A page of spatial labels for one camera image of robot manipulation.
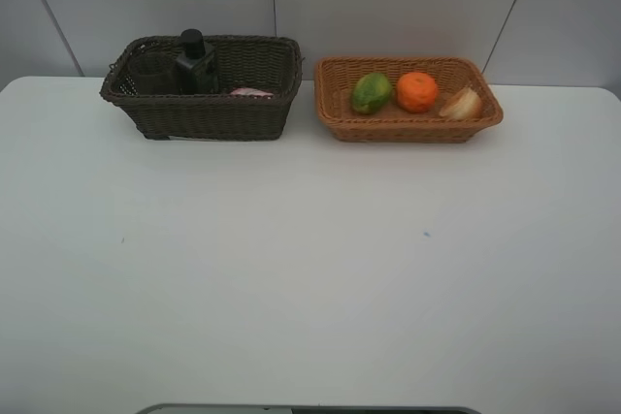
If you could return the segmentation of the green lime fruit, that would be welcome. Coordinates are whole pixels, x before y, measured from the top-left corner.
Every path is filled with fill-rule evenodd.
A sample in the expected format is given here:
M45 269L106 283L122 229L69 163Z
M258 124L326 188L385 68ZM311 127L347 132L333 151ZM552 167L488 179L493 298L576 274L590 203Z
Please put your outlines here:
M369 73L356 82L351 93L351 107L361 114L373 114L392 99L393 93L393 86L385 74Z

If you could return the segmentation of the pink spray bottle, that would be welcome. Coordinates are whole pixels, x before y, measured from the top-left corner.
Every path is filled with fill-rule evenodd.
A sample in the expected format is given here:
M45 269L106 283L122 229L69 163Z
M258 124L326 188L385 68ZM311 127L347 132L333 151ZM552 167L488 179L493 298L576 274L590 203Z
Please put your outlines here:
M260 89L255 89L255 88L249 88L249 87L241 87L241 88L234 89L233 91L230 92L230 94L233 96L265 97L265 98L272 98L274 96L274 94L271 92L260 90Z

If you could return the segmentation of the orange mandarin fruit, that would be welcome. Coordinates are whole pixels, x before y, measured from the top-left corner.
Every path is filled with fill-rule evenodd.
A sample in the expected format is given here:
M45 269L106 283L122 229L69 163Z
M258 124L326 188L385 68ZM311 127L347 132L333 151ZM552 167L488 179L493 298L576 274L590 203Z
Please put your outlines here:
M422 72L410 72L399 77L396 84L398 106L404 111L429 111L440 94L435 79Z

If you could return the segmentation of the black pump bottle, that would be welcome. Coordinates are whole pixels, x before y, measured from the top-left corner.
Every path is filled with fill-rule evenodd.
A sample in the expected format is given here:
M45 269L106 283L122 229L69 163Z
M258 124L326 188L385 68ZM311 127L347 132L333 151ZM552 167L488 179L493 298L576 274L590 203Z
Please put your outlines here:
M197 29L184 30L176 59L180 91L185 95L215 94L218 90L215 47Z

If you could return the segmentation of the translucent purple plastic cup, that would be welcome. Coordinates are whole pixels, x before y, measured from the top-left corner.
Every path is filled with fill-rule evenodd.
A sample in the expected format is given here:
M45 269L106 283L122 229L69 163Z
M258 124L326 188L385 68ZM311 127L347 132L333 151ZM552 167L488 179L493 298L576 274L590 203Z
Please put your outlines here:
M128 62L128 74L140 95L178 94L175 59L162 52L146 52Z

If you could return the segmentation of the orange wicker basket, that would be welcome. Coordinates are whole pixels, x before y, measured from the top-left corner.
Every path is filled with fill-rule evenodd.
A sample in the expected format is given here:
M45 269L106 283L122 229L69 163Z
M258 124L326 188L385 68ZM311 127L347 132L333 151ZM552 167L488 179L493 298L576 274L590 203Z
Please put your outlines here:
M352 91L359 79L373 72L385 74L392 84L407 72L426 73L435 79L440 95L423 113L408 112L390 101L375 114L360 114L351 107ZM467 88L481 99L480 116L440 117L445 102ZM343 142L464 143L504 118L482 73L459 57L325 57L315 66L314 99L320 121Z

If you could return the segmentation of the dark brown wicker basket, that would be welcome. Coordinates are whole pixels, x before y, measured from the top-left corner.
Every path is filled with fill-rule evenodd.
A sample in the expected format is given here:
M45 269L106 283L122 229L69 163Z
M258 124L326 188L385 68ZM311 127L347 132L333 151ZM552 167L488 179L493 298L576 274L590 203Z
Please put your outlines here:
M273 141L287 121L302 81L298 43L285 37L215 35L206 41L216 50L215 94L140 95L128 74L128 62L146 52L162 52L175 61L181 53L176 36L147 36L130 43L106 75L101 97L124 111L150 140L186 138L216 141ZM233 96L249 87L272 98Z

